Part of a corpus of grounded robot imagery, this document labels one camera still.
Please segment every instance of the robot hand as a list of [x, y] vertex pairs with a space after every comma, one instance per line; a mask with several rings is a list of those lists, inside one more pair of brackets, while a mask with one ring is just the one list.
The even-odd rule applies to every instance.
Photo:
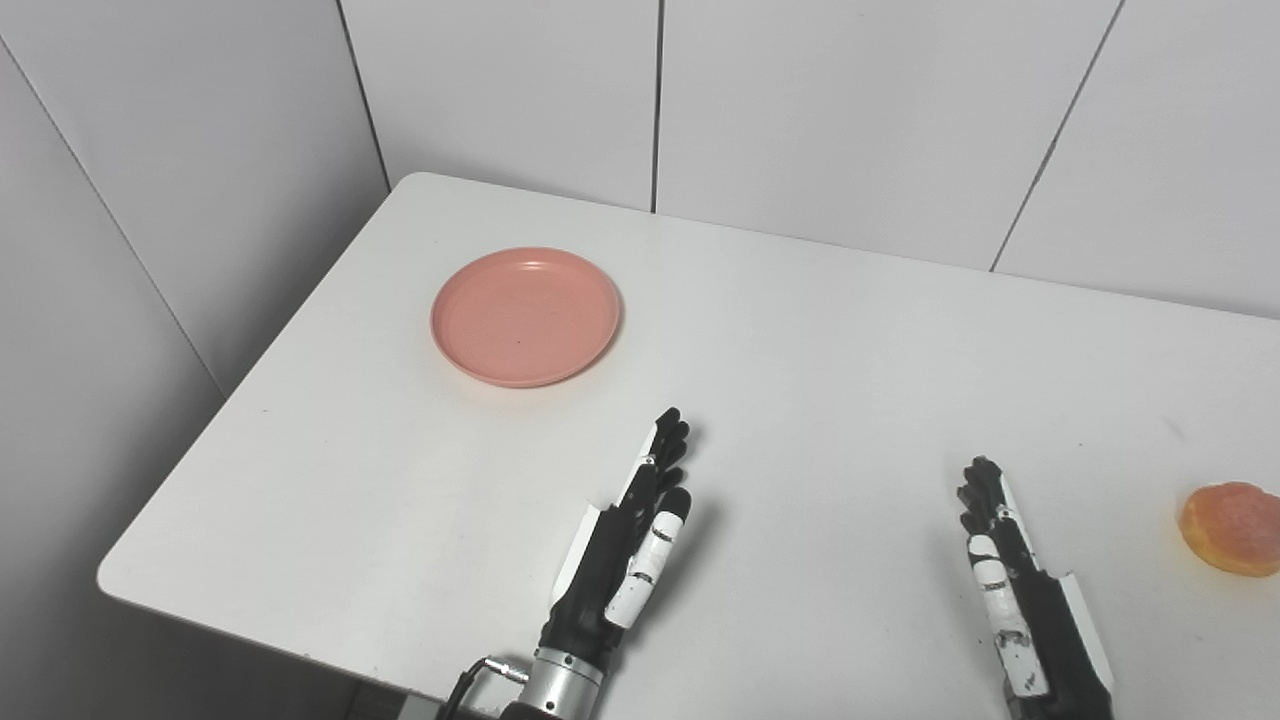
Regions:
[[965, 469], [969, 564], [1005, 666], [1012, 720], [1111, 720], [1111, 667], [1074, 575], [1041, 569], [1004, 473]]
[[524, 684], [500, 720], [585, 720], [595, 705], [609, 657], [644, 609], [672, 544], [689, 516], [685, 473], [689, 423], [663, 413], [645, 438], [617, 502], [589, 507], [553, 591], [532, 669], [498, 659], [477, 661], [458, 679], [438, 719], [448, 719], [481, 669]]

